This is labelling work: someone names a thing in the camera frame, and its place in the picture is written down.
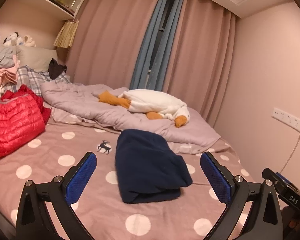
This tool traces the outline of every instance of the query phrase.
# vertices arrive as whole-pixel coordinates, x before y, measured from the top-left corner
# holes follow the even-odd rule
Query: wall
[[[62,21],[30,4],[19,0],[7,0],[0,9],[0,43],[2,44],[11,32],[18,32],[20,36],[32,36],[37,47],[53,49],[53,43],[62,25]]]
[[[280,171],[299,133],[271,118],[277,107],[300,118],[300,10],[292,2],[237,21],[234,55],[216,131],[252,177]],[[300,143],[282,173],[300,187]]]

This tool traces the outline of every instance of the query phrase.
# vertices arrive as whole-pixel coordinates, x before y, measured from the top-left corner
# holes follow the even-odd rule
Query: orange plush foot
[[[99,102],[106,103],[112,106],[123,106],[124,108],[129,109],[131,101],[125,98],[117,98],[114,95],[110,94],[108,91],[105,91],[99,95]]]
[[[180,115],[174,120],[174,123],[176,127],[181,127],[186,124],[187,120],[188,119],[184,115]]]
[[[156,112],[149,112],[149,113],[147,113],[147,117],[150,120],[162,119],[163,118],[161,114],[158,114]]]

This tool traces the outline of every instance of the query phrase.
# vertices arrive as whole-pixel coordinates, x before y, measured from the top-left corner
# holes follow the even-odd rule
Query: silver bolt
[[[241,177],[241,176],[235,176],[235,180],[237,181],[237,182],[243,182],[243,177]]]
[[[267,184],[268,186],[272,186],[272,181],[269,180],[269,179],[267,179],[267,180],[266,180],[266,184]]]
[[[29,186],[31,186],[31,185],[32,185],[32,180],[28,180],[28,181],[26,182],[26,186],[29,187]]]
[[[54,182],[59,183],[60,181],[62,181],[62,177],[61,176],[56,176],[53,179]]]

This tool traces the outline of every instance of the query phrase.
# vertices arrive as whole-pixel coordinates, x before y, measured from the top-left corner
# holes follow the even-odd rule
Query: white power outlet panel
[[[300,118],[278,108],[273,109],[272,117],[300,132]]]

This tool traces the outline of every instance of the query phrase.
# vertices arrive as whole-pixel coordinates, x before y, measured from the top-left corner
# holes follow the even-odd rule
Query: pink curtain
[[[184,0],[163,91],[197,110],[212,127],[226,90],[235,15],[211,0]]]
[[[89,0],[69,51],[73,82],[129,87],[158,0]]]

